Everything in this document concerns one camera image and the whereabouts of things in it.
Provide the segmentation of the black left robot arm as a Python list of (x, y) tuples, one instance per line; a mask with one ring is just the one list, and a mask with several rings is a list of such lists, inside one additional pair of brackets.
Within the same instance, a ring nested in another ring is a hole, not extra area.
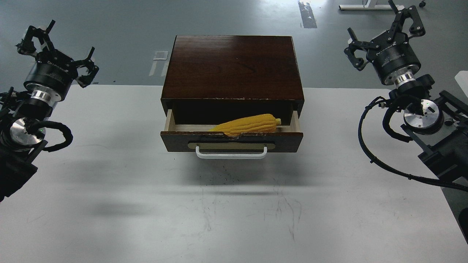
[(99, 67), (92, 60), (95, 48), (83, 60), (74, 60), (54, 47), (46, 29), (28, 27), (16, 45), (21, 55), (35, 62), (23, 83), (25, 91), (10, 88), (1, 93), (0, 198), (10, 197), (37, 172), (33, 161), (42, 151), (55, 152), (71, 145), (72, 132), (49, 117), (65, 100), (76, 81), (82, 88), (92, 83)]

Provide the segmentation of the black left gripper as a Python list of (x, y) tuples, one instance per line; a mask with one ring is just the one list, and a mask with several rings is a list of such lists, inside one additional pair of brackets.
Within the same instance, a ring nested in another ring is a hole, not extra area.
[[(49, 37), (55, 22), (52, 19), (45, 29), (29, 26), (20, 43), (16, 45), (16, 49), (20, 55), (31, 56), (35, 60), (23, 83), (24, 87), (32, 91), (34, 84), (42, 85), (57, 93), (54, 98), (63, 101), (73, 80), (85, 88), (92, 83), (99, 67), (92, 61), (95, 47), (91, 47), (87, 58), (77, 61), (73, 61), (73, 58), (64, 53), (56, 53), (56, 48)], [(82, 67), (87, 69), (87, 74), (79, 76), (78, 69)]]

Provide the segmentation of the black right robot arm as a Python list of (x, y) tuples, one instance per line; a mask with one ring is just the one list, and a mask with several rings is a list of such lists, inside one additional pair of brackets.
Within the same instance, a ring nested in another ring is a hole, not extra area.
[[(392, 0), (388, 5), (395, 19), (388, 30), (373, 39), (360, 41), (348, 28), (350, 39), (344, 54), (353, 67), (361, 71), (370, 63), (381, 84), (395, 86), (388, 99), (376, 97), (365, 107), (358, 123), (358, 142), (370, 163), (386, 171), (424, 184), (467, 191), (467, 186), (456, 183), (459, 178), (467, 178), (467, 105), (447, 91), (431, 98), (435, 81), (429, 74), (415, 77), (421, 63), (409, 43), (411, 38), (426, 33), (419, 13), (414, 5), (398, 7)], [(369, 150), (362, 125), (375, 106), (386, 109), (382, 127), (391, 138), (414, 141), (423, 149), (419, 159), (436, 179), (399, 171)]]

